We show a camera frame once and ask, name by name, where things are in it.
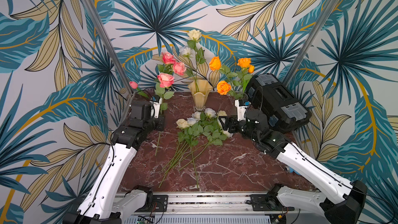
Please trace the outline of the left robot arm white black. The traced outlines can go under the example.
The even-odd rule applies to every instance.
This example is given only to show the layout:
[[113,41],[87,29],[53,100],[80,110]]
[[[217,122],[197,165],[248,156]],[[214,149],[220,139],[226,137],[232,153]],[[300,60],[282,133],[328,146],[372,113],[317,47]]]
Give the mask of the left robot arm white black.
[[97,180],[78,210],[67,213],[64,224],[122,224],[136,210],[148,206],[151,189],[137,186],[115,203],[120,183],[143,141],[152,131],[164,129],[162,98],[132,103],[125,119],[111,135],[111,146]]

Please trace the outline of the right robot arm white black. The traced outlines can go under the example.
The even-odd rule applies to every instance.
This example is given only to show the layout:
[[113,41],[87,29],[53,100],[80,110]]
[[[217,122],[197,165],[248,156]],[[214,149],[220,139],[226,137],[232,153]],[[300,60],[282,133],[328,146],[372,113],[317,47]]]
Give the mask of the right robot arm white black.
[[267,194],[269,206],[302,209],[324,216],[331,224],[356,224],[366,201],[367,186],[324,167],[282,133],[273,131],[267,116],[253,109],[237,116],[220,116],[223,130],[239,133],[255,148],[299,173],[318,190],[296,190],[276,184]]

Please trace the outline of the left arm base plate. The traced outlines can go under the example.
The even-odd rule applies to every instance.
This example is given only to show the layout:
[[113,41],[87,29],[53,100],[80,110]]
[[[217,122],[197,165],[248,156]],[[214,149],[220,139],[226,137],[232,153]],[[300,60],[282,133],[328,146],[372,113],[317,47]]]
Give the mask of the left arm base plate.
[[169,196],[154,195],[136,213],[162,213],[167,211]]

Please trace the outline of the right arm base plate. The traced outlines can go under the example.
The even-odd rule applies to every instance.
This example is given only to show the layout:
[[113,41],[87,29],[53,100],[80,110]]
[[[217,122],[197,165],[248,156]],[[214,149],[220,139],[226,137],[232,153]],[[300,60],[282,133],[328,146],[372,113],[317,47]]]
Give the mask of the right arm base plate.
[[246,200],[246,204],[252,207],[254,212],[266,212],[266,211],[275,211],[275,212],[289,212],[294,211],[294,207],[286,207],[283,206],[276,196],[271,195],[250,195],[250,199]]

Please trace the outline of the orange tulip bud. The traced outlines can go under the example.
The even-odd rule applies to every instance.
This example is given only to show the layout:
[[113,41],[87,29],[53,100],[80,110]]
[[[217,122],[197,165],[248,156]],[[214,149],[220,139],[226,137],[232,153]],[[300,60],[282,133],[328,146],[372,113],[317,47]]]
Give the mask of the orange tulip bud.
[[255,67],[253,65],[249,65],[247,68],[242,70],[243,73],[243,92],[246,91],[247,85],[252,78],[252,73],[254,72]]

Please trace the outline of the pink rose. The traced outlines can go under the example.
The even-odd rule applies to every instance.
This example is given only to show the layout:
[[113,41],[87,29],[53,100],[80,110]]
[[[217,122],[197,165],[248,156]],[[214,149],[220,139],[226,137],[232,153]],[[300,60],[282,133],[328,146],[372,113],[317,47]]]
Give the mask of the pink rose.
[[173,75],[174,73],[173,67],[176,64],[177,60],[169,52],[161,53],[161,57],[162,57],[162,64],[158,64],[159,72]]
[[170,74],[160,73],[158,75],[158,82],[155,85],[155,94],[160,98],[159,107],[160,114],[167,110],[168,106],[165,100],[169,100],[174,96],[174,92],[171,91],[171,86],[175,82],[175,77]]
[[175,80],[174,75],[183,76],[187,68],[183,62],[174,62],[173,64],[167,64],[165,67],[165,73],[171,75],[172,80]]

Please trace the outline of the orange rose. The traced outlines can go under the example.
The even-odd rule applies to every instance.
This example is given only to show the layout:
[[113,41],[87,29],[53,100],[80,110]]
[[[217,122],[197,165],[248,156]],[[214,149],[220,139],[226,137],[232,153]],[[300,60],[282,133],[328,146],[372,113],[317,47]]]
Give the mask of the orange rose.
[[234,97],[236,100],[241,98],[241,95],[232,89],[232,86],[226,81],[222,80],[217,84],[217,92],[220,95],[230,95]]
[[219,75],[220,78],[226,78],[227,81],[235,79],[238,74],[232,68],[222,64],[219,57],[213,57],[209,63],[209,68],[212,72]]
[[235,86],[240,88],[241,91],[243,92],[243,73],[242,73],[242,70],[244,68],[247,68],[249,65],[252,65],[251,64],[251,58],[240,58],[238,60],[238,64],[237,65],[240,68],[240,70],[236,71],[238,76],[237,76],[237,78],[235,80]]

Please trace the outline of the pink tulip bud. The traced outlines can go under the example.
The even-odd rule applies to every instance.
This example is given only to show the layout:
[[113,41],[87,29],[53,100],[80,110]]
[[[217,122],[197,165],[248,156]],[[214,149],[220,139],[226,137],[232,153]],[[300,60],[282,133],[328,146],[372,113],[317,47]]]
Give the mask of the pink tulip bud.
[[130,81],[130,82],[129,82],[129,85],[130,85],[130,87],[131,87],[133,90],[135,90],[135,92],[136,92],[138,95],[143,96],[143,97],[145,97],[145,98],[147,98],[147,99],[149,98],[149,95],[139,87],[138,83],[136,83],[136,82],[134,82],[134,81]]

